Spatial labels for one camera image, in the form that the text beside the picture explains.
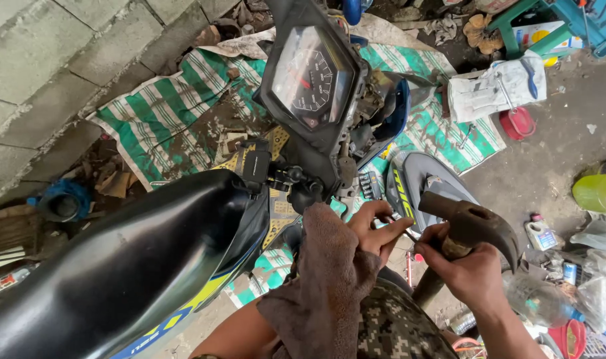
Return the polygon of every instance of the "speedometer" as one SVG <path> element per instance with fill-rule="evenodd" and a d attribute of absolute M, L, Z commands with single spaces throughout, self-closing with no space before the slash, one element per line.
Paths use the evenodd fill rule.
<path fill-rule="evenodd" d="M 318 111 L 330 102 L 333 73 L 323 53 L 318 50 L 301 50 L 288 63 L 287 69 L 286 82 L 299 86 L 299 91 L 290 95 L 293 107 Z"/>
<path fill-rule="evenodd" d="M 323 29 L 293 28 L 276 65 L 272 93 L 310 130 L 338 120 L 348 73 Z"/>

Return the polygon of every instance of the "speedometer needle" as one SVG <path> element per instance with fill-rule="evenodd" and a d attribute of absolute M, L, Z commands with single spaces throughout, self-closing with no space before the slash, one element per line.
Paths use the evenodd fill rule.
<path fill-rule="evenodd" d="M 298 80 L 299 80 L 299 82 L 301 83 L 301 85 L 303 85 L 303 87 L 305 87 L 306 89 L 310 89 L 310 88 L 312 88 L 312 86 L 309 84 L 309 82 L 305 81 L 305 80 L 304 80 L 302 77 L 300 77 L 300 76 L 296 76 L 296 75 L 295 75 L 295 74 L 292 72 L 292 69 L 291 69 L 291 68 L 289 68 L 289 69 L 288 69 L 288 71 L 289 71 L 290 75 L 292 75 L 294 78 L 296 78 L 296 79 L 298 79 Z"/>

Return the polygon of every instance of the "concrete block wall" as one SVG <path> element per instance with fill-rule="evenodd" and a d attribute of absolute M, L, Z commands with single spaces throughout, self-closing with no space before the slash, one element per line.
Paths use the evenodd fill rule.
<path fill-rule="evenodd" d="M 0 204 L 57 179 L 101 134 L 88 109 L 167 75 L 238 2 L 0 0 Z"/>

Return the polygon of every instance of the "hand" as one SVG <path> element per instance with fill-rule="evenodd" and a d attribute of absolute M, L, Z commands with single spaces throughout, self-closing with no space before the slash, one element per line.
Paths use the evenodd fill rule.
<path fill-rule="evenodd" d="M 381 258 L 381 268 L 387 264 L 396 241 L 403 231 L 414 224 L 411 218 L 400 218 L 394 223 L 379 229 L 372 229 L 372 221 L 378 217 L 381 221 L 391 216 L 394 211 L 384 200 L 371 200 L 351 217 L 347 226 L 358 236 L 358 248 L 371 252 Z"/>
<path fill-rule="evenodd" d="M 447 261 L 426 242 L 434 236 L 442 241 L 448 232 L 447 222 L 425 228 L 420 237 L 421 243 L 414 247 L 416 253 L 425 258 L 427 265 L 440 275 L 451 293 L 471 311 L 501 311 L 505 305 L 508 308 L 503 292 L 498 249 L 482 242 L 468 256 Z"/>

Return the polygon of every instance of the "claw hammer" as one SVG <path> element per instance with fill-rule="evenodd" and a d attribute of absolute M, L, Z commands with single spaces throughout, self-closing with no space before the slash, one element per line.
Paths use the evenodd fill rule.
<path fill-rule="evenodd" d="M 519 255 L 517 237 L 511 225 L 501 216 L 469 201 L 452 200 L 429 191 L 420 197 L 419 211 L 449 222 L 449 232 L 444 241 L 434 237 L 428 242 L 449 261 L 465 257 L 476 245 L 487 242 L 506 257 L 515 273 Z M 433 269 L 427 268 L 411 298 L 425 310 L 443 285 L 442 278 Z"/>

